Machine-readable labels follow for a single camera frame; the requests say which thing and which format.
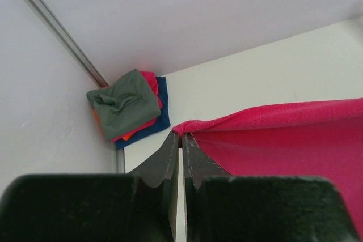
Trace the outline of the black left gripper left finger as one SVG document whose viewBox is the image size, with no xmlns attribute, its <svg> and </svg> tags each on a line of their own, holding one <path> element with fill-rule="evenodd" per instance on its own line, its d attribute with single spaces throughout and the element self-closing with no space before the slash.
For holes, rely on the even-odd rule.
<svg viewBox="0 0 363 242">
<path fill-rule="evenodd" d="M 179 138 L 127 174 L 23 175 L 1 197 L 2 241 L 174 241 Z"/>
</svg>

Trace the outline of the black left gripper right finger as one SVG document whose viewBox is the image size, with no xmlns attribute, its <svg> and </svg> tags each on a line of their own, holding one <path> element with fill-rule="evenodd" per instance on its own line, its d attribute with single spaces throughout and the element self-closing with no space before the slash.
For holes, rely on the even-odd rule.
<svg viewBox="0 0 363 242">
<path fill-rule="evenodd" d="M 340 192 L 319 176 L 234 176 L 182 137 L 187 241 L 359 241 Z"/>
</svg>

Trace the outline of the crimson pink t shirt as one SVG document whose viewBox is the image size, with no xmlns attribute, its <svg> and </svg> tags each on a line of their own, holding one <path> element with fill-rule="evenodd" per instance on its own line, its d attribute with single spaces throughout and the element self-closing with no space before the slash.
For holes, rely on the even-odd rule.
<svg viewBox="0 0 363 242">
<path fill-rule="evenodd" d="M 362 99 L 264 105 L 173 127 L 236 176 L 322 176 L 362 231 Z"/>
</svg>

